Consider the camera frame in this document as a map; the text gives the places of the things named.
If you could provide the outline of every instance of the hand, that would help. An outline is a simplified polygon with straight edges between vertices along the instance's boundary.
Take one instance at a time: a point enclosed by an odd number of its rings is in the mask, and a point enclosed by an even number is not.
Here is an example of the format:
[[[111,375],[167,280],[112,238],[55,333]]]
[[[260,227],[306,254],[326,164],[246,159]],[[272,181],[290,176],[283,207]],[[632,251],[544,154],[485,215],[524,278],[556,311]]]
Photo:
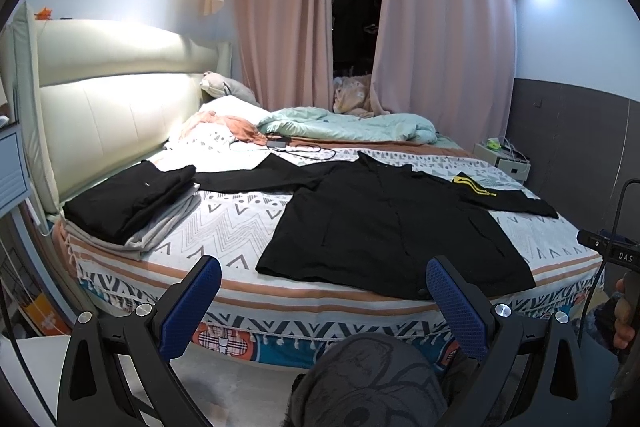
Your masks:
[[[625,283],[622,279],[616,282],[616,290],[621,293],[625,291]],[[618,349],[626,349],[634,337],[636,336],[636,331],[634,328],[629,326],[631,322],[631,305],[626,301],[626,299],[620,299],[618,304],[616,304],[616,334],[613,337],[613,345]]]

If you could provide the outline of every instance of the stack of folded clothes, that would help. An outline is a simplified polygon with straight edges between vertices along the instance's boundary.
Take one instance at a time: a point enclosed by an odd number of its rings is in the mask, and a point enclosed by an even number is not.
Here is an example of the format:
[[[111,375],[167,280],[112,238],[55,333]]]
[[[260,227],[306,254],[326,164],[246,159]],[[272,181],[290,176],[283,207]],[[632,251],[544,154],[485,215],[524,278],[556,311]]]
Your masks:
[[[65,229],[91,245],[139,259],[200,204],[195,172],[193,165],[163,172],[140,162],[67,201]]]

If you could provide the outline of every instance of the white pillow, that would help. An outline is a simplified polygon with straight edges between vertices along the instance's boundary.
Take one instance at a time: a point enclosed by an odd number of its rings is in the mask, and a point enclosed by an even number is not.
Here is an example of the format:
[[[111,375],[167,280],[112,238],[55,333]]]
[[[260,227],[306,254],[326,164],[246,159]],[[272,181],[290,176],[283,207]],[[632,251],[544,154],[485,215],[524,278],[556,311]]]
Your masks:
[[[229,94],[204,103],[200,111],[215,111],[220,116],[239,116],[254,125],[271,113]]]
[[[200,81],[200,89],[208,92],[213,98],[220,98],[227,94],[232,94],[240,100],[257,105],[260,104],[255,100],[254,92],[241,82],[232,78],[227,78],[219,73],[207,71]]]

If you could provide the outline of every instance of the black garment with yellow stripe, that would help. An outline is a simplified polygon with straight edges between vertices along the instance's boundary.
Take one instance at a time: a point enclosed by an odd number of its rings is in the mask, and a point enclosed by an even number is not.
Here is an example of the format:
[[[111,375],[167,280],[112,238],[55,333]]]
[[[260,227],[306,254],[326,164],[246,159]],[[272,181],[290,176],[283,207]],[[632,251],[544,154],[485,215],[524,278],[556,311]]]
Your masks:
[[[471,181],[450,183],[363,153],[354,162],[303,167],[270,155],[251,171],[200,172],[195,180],[201,190],[227,194],[294,192],[257,263],[262,274],[428,299],[427,262],[446,255],[487,296],[535,286],[526,261],[485,210],[537,213],[538,203],[515,191],[486,195]]]
[[[486,208],[487,210],[502,210],[504,212],[523,212],[537,216],[558,217],[554,208],[544,200],[527,198],[522,190],[493,190],[484,188],[460,172],[453,178],[460,199],[467,203]]]

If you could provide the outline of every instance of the pink curtain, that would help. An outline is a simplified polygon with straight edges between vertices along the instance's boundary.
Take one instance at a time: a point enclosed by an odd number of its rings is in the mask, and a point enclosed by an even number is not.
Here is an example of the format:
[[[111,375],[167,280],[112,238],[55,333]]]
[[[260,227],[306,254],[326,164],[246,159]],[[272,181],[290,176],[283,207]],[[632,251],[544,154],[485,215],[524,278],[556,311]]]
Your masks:
[[[514,0],[382,0],[372,85],[467,150],[504,135],[515,67]]]
[[[331,0],[236,0],[242,74],[263,107],[333,103]]]

